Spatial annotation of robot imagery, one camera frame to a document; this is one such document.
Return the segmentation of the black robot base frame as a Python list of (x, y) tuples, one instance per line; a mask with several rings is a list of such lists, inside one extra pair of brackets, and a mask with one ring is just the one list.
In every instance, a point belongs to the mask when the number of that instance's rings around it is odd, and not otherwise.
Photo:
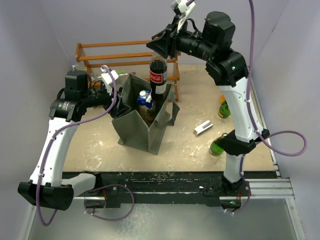
[(106, 200), (107, 208), (131, 203), (238, 208), (251, 194), (247, 181), (231, 186), (220, 171), (104, 171), (98, 178), (98, 187), (103, 186), (107, 189), (80, 196)]

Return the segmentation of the blue juice carton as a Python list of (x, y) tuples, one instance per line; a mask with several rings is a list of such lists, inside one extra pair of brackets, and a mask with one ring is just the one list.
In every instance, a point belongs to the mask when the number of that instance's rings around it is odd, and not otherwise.
[(155, 119), (155, 102), (152, 99), (151, 92), (148, 90), (141, 90), (137, 98), (139, 113), (143, 120), (151, 125)]

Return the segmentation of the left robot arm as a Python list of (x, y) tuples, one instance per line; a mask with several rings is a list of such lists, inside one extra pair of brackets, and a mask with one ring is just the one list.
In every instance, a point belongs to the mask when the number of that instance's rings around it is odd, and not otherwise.
[(63, 178), (63, 168), (72, 138), (87, 109), (102, 106), (112, 118), (130, 110), (117, 91), (120, 76), (115, 70), (101, 67), (100, 87), (95, 89), (90, 75), (83, 70), (69, 71), (65, 87), (50, 106), (46, 140), (38, 163), (17, 192), (36, 207), (67, 210), (74, 197), (88, 192), (98, 196), (103, 191), (101, 174), (84, 171), (70, 179)]

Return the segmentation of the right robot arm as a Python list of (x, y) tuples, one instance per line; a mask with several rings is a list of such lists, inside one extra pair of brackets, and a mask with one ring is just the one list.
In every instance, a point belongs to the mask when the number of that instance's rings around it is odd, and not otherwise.
[(206, 62), (205, 69), (222, 91), (234, 123), (234, 130), (222, 137), (218, 146), (226, 153), (226, 165), (222, 177), (222, 190), (228, 196), (235, 195), (242, 184), (242, 163), (262, 139), (270, 136), (269, 130), (259, 122), (248, 84), (248, 68), (242, 54), (231, 48), (235, 25), (224, 12), (207, 14), (201, 33), (187, 30), (187, 24), (179, 25), (183, 14), (177, 12), (171, 24), (152, 36), (147, 47), (164, 58), (173, 58), (182, 52)]

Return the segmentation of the orange soda plastic bottle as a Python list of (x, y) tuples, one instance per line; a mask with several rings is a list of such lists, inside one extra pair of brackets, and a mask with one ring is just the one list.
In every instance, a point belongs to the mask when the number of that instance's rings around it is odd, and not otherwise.
[(223, 104), (226, 101), (225, 96), (222, 95), (219, 99), (220, 104)]

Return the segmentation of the cola glass bottle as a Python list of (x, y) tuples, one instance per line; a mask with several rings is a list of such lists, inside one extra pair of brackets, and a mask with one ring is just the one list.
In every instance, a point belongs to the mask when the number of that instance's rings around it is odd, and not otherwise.
[(158, 112), (165, 100), (168, 80), (167, 60), (155, 51), (152, 54), (149, 64), (149, 81), (151, 87), (151, 97)]

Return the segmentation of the green canvas bag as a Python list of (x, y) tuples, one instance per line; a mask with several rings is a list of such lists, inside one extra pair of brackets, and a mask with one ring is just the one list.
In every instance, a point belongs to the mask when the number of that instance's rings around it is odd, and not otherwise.
[(150, 90), (148, 81), (129, 74), (121, 85), (124, 103), (131, 111), (115, 117), (112, 125), (119, 136), (118, 143), (133, 149), (157, 155), (168, 126), (174, 126), (180, 107), (177, 104), (174, 85), (166, 84), (165, 100), (160, 104), (154, 121), (148, 125), (139, 112), (138, 96), (142, 90)]

